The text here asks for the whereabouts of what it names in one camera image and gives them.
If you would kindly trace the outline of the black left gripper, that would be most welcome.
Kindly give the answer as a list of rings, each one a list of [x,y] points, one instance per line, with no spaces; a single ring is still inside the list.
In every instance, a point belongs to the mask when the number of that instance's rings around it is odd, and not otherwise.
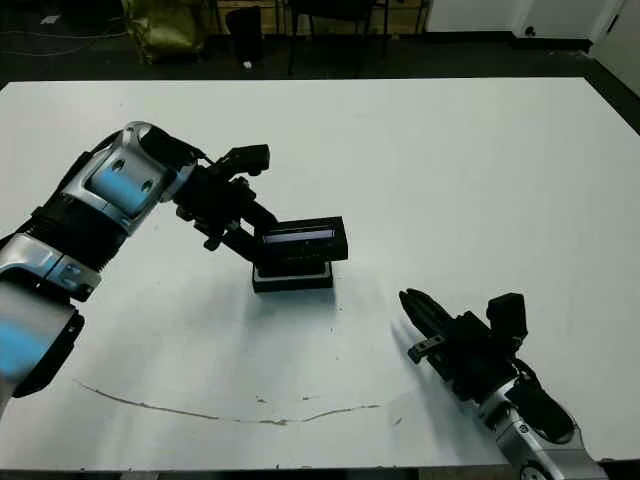
[[[250,263],[257,261],[254,236],[278,225],[276,216],[254,199],[245,179],[228,180],[213,166],[196,165],[174,194],[174,203],[177,216],[205,235],[207,250],[215,251],[222,242]],[[227,229],[240,216],[253,228],[254,236],[242,227]]]

